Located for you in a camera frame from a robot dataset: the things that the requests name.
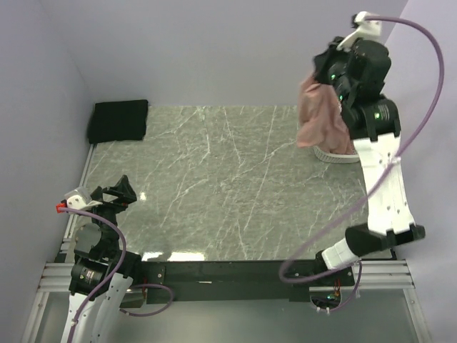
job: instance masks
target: black metal bar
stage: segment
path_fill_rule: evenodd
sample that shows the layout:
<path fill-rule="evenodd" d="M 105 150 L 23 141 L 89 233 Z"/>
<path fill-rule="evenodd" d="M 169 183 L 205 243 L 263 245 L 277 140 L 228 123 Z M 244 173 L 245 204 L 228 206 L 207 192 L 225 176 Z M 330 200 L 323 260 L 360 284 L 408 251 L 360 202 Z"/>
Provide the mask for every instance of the black metal bar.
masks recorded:
<path fill-rule="evenodd" d="M 290 285 L 279 280 L 283 261 L 235 262 L 142 262 L 150 283 L 164 284 L 176 294 L 175 301 L 220 301 L 254 299 L 289 299 L 309 302 L 309 287 L 353 286 L 352 269 L 344 269 L 309 284 Z M 296 261 L 288 277 L 313 274 L 314 260 Z M 160 289 L 148 290 L 147 304 L 163 304 L 169 299 Z"/>

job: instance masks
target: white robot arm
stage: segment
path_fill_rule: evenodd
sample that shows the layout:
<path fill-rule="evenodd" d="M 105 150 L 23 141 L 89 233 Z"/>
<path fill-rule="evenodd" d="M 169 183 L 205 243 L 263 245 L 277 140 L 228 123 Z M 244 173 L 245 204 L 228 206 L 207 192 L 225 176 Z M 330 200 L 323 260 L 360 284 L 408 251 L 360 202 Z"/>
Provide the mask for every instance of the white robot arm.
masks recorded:
<path fill-rule="evenodd" d="M 110 202 L 103 195 L 117 197 Z M 89 194 L 84 188 L 75 189 L 65 195 L 64 204 L 70 209 L 90 209 L 94 214 L 116 223 L 116 214 L 136 201 L 136 195 L 127 176 L 122 176 L 114 187 L 98 187 Z M 141 256 L 126 252 L 124 261 L 113 275 L 83 308 L 74 321 L 76 310 L 87 295 L 95 289 L 118 263 L 121 255 L 118 234 L 104 223 L 95 219 L 76 232 L 75 265 L 71 270 L 70 305 L 61 342 L 74 343 L 107 342 L 108 333 L 119 315 L 119 307 L 127 289 L 141 283 Z"/>
<path fill-rule="evenodd" d="M 365 21 L 368 12 L 353 17 L 356 30 L 336 37 L 315 56 L 315 79 L 330 84 L 341 103 L 345 121 L 363 170 L 367 193 L 389 164 L 392 170 L 368 200 L 368 222 L 349 227 L 345 238 L 316 256 L 319 271 L 358 261 L 371 252 L 425 237 L 408 207 L 400 158 L 400 120 L 396 105 L 381 94 L 391 66 L 387 48 L 376 40 L 381 22 Z"/>

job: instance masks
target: marble surface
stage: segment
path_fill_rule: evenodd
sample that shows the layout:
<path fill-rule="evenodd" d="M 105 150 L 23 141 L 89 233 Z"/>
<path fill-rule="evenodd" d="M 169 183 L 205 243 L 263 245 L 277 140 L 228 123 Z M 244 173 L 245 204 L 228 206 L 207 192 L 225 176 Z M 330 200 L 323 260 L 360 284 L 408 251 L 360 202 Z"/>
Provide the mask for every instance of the marble surface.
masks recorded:
<path fill-rule="evenodd" d="M 294 106 L 151 107 L 147 125 L 143 141 L 99 144 L 87 180 L 129 177 L 138 201 L 118 223 L 144 260 L 285 259 L 364 193 L 359 164 L 296 148 Z M 366 217 L 367 206 L 302 257 Z"/>

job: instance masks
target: lavender wall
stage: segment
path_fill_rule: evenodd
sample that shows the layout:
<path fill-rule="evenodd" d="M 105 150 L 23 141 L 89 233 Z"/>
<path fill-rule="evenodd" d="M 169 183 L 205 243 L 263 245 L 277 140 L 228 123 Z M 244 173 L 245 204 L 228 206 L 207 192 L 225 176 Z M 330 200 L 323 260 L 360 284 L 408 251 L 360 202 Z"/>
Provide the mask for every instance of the lavender wall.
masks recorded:
<path fill-rule="evenodd" d="M 417 21 L 438 39 L 446 63 L 441 100 L 428 126 L 403 158 L 403 176 L 411 211 L 426 226 L 422 242 L 399 249 L 416 283 L 435 343 L 455 342 L 457 326 L 457 24 L 454 1 L 409 0 L 402 17 Z M 424 36 L 397 25 L 388 38 L 393 66 L 386 94 L 400 109 L 403 137 L 415 129 L 432 100 L 438 63 Z"/>
<path fill-rule="evenodd" d="M 295 104 L 311 57 L 360 11 L 406 0 L 41 0 L 97 101 Z M 387 25 L 384 38 L 391 26 Z"/>
<path fill-rule="evenodd" d="M 92 100 L 37 0 L 0 1 L 0 332 L 18 342 L 81 177 Z"/>

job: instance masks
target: black towel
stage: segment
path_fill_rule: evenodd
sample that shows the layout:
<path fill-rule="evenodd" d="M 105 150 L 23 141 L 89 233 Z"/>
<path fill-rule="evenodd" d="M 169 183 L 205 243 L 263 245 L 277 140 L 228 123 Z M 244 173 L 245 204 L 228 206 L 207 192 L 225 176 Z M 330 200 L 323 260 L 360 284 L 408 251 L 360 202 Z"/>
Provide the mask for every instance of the black towel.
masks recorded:
<path fill-rule="evenodd" d="M 87 128 L 89 143 L 141 141 L 147 116 L 147 100 L 99 102 Z"/>

